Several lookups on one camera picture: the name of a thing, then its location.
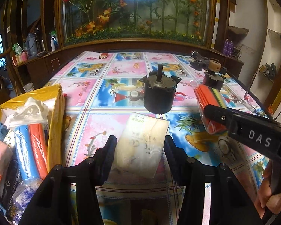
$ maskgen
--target purple spray can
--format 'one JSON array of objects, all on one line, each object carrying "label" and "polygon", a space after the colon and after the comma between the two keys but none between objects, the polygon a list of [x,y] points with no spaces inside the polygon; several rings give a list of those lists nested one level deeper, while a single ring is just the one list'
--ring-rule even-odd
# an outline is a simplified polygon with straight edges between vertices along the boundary
[{"label": "purple spray can", "polygon": [[226,40],[224,41],[224,47],[223,47],[223,54],[224,54],[224,55],[227,54],[228,46],[229,46],[229,41],[228,41],[228,39],[226,39]]},{"label": "purple spray can", "polygon": [[230,57],[231,54],[232,54],[233,49],[234,49],[233,41],[230,41],[226,55]]}]

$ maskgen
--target yellow box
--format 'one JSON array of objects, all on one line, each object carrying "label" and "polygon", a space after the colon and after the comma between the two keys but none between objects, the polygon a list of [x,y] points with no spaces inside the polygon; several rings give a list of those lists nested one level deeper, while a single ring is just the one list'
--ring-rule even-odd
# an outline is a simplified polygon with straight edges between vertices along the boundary
[{"label": "yellow box", "polygon": [[61,158],[61,138],[63,130],[63,118],[65,110],[65,97],[60,84],[44,87],[26,94],[17,96],[0,105],[0,121],[5,122],[6,112],[15,111],[18,107],[22,107],[27,99],[32,97],[39,101],[47,101],[55,98],[55,104],[50,120],[49,141],[48,141],[48,172],[56,165],[62,164]]}]

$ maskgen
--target orange foam tube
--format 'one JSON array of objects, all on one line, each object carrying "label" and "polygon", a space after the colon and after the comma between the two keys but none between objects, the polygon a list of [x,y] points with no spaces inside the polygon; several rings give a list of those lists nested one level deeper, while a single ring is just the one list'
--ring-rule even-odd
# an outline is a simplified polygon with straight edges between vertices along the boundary
[{"label": "orange foam tube", "polygon": [[41,179],[45,179],[47,171],[47,146],[45,143],[44,130],[41,124],[29,125],[30,140],[34,159]]}]

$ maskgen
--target bottle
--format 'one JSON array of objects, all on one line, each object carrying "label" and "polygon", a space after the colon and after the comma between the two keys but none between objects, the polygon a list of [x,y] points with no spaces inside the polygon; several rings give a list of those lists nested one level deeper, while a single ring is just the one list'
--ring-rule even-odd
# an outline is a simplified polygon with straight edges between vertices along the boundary
[{"label": "bottle", "polygon": [[229,46],[229,41],[228,41],[228,39],[226,39],[225,42],[224,42],[224,47],[223,47],[223,54],[224,55],[227,54],[228,46]]},{"label": "bottle", "polygon": [[234,49],[233,41],[230,41],[226,55],[230,57],[233,52],[233,49]]},{"label": "bottle", "polygon": [[52,51],[54,52],[55,51],[55,45],[54,45],[54,41],[53,41],[52,38],[51,38],[51,48],[52,48]]}]

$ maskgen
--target patterned tablecloth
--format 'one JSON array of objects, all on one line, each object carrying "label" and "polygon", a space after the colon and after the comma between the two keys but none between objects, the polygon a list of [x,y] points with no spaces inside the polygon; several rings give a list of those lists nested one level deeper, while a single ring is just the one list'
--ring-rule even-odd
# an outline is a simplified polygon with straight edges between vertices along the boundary
[{"label": "patterned tablecloth", "polygon": [[[66,115],[70,125],[64,133],[64,165],[76,165],[92,157],[110,135],[119,139],[129,115],[138,112],[168,119],[168,134],[189,156],[208,165],[227,163],[255,200],[268,158],[225,134],[211,136],[205,132],[193,91],[202,82],[204,73],[190,67],[191,57],[152,52],[108,53],[104,57],[96,52],[83,52],[47,84],[61,84],[67,95]],[[159,63],[164,64],[166,75],[182,78],[172,110],[163,115],[144,108],[143,84],[139,81],[156,70]],[[243,101],[245,90],[228,75],[221,93],[228,107],[265,116],[249,95]],[[177,223],[185,189],[173,181],[163,154],[153,179],[121,174],[112,168],[108,180],[96,191],[105,225],[157,224],[157,221],[159,225],[167,225]],[[74,185],[72,196],[75,206]],[[206,183],[203,224],[209,224],[208,200],[210,184]]]}]

